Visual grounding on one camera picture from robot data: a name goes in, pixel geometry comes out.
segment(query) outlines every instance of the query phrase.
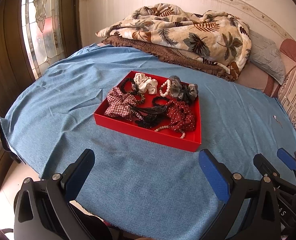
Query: black hair tie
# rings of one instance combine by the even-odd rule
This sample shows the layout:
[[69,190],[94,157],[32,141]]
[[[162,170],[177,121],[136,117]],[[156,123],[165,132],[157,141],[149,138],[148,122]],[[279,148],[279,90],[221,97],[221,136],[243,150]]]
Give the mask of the black hair tie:
[[166,100],[167,102],[169,102],[170,99],[169,98],[165,98],[165,97],[154,97],[152,99],[152,105],[153,106],[161,106],[161,105],[159,105],[159,104],[156,103],[157,100]]
[[[125,85],[126,85],[126,83],[129,82],[129,81],[133,84],[135,90],[133,90],[133,91],[129,91],[129,92],[126,92],[126,91],[125,91]],[[122,93],[124,93],[124,94],[129,93],[130,95],[138,95],[138,94],[139,94],[139,87],[138,87],[138,85],[136,84],[136,82],[134,81],[133,78],[126,78],[126,79],[121,83],[121,85],[120,85],[120,91],[121,91]]]
[[[135,88],[135,90],[133,91],[129,91],[129,92],[126,92],[125,91],[125,85],[127,82],[131,82]],[[134,79],[133,78],[126,78],[120,85],[120,91],[123,93],[123,94],[130,94],[130,95],[139,95],[141,97],[140,100],[137,100],[137,104],[143,104],[145,102],[145,96],[144,94],[139,94],[139,87],[138,85],[135,83]]]

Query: gray sheer scrunchie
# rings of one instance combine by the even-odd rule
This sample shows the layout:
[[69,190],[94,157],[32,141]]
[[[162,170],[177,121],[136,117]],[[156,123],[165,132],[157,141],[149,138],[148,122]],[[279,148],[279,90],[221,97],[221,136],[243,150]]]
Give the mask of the gray sheer scrunchie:
[[185,101],[187,104],[191,104],[196,97],[198,96],[198,85],[181,84],[180,78],[178,76],[170,76],[169,80],[171,81],[170,86],[170,96],[177,98],[178,101]]

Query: gray pillow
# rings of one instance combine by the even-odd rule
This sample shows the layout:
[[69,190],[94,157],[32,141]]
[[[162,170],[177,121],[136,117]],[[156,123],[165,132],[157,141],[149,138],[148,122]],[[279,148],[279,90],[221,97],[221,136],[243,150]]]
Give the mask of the gray pillow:
[[285,66],[276,44],[252,30],[249,31],[252,49],[249,61],[271,75],[281,85],[285,79]]

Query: plaid scrunchie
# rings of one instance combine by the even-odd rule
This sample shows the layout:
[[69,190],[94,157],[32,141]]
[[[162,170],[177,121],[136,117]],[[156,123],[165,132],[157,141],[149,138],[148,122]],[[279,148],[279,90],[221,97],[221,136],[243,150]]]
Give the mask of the plaid scrunchie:
[[121,116],[126,120],[132,121],[134,112],[132,107],[136,106],[136,98],[131,94],[123,94],[119,87],[113,87],[107,96],[109,107],[104,115],[109,117]]

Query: wooden door frame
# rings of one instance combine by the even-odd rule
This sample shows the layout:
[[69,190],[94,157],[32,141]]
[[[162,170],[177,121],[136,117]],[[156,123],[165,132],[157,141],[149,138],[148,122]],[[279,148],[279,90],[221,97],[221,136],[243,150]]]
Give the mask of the wooden door frame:
[[59,23],[65,57],[82,48],[79,0],[59,0]]
[[[0,116],[4,117],[16,98],[35,81],[24,45],[21,0],[0,1]],[[12,164],[0,146],[0,189]]]

